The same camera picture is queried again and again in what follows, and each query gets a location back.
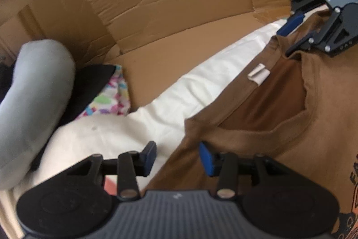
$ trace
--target gray pillow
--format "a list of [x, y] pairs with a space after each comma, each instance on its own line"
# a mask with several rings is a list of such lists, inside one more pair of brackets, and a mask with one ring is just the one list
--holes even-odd
[[75, 64], [61, 43], [22, 46], [0, 104], [0, 189], [14, 187], [28, 172], [67, 106], [74, 79]]

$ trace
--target dark object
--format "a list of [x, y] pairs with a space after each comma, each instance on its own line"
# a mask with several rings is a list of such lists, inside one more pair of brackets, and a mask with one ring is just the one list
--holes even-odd
[[334, 57], [358, 42], [358, 0], [290, 0], [291, 16], [287, 23], [277, 31], [287, 36], [303, 21], [303, 14], [326, 4], [331, 16], [320, 32], [310, 32], [287, 51], [290, 56], [296, 50], [317, 49]]
[[8, 239], [8, 236], [5, 234], [1, 226], [0, 226], [0, 239]]
[[0, 63], [0, 103], [5, 98], [13, 82], [14, 67], [15, 64], [7, 67], [5, 64]]
[[[115, 65], [107, 64], [89, 65], [78, 70], [76, 72], [71, 98], [54, 131], [77, 118], [106, 86], [115, 70]], [[31, 170], [38, 169], [46, 145], [35, 157], [31, 165]]]
[[[22, 195], [17, 216], [25, 238], [331, 238], [339, 207], [326, 189], [266, 156], [214, 154], [206, 143], [199, 151], [208, 174], [219, 176], [214, 198], [206, 190], [141, 198], [135, 176], [153, 166], [156, 145], [149, 142], [117, 160], [94, 154]], [[117, 196], [103, 190], [107, 174], [118, 176]], [[252, 177], [245, 196], [237, 194], [241, 175]]]

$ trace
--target clothing tag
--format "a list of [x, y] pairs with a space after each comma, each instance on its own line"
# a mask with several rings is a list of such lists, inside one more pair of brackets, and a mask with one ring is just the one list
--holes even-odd
[[269, 75], [270, 71], [260, 63], [247, 75], [247, 78], [260, 86]]

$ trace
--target blue clamp pad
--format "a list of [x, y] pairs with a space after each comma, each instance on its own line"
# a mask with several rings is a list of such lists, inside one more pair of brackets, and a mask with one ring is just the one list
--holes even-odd
[[305, 14], [303, 14], [303, 13], [301, 13], [301, 12], [290, 16], [290, 17], [287, 19], [286, 24], [283, 25], [283, 26], [276, 32], [276, 35], [287, 36], [287, 35], [290, 34], [294, 29], [296, 29], [300, 24], [302, 24], [304, 18], [305, 18]]
[[148, 176], [150, 171], [152, 170], [156, 155], [157, 155], [157, 147], [154, 141], [150, 141], [146, 147], [143, 149], [140, 155], [144, 155], [145, 162], [144, 162], [144, 175]]
[[205, 172], [208, 176], [212, 177], [218, 176], [220, 174], [221, 167], [216, 163], [217, 158], [215, 157], [215, 155], [210, 153], [204, 142], [200, 142], [199, 156], [205, 169]]

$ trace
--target colorful patterned fabric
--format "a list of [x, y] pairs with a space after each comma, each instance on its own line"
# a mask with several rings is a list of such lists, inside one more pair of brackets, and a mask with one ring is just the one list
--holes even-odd
[[123, 77], [122, 66], [117, 65], [116, 71], [107, 85], [77, 119], [101, 114], [126, 115], [129, 109], [130, 100], [127, 83]]

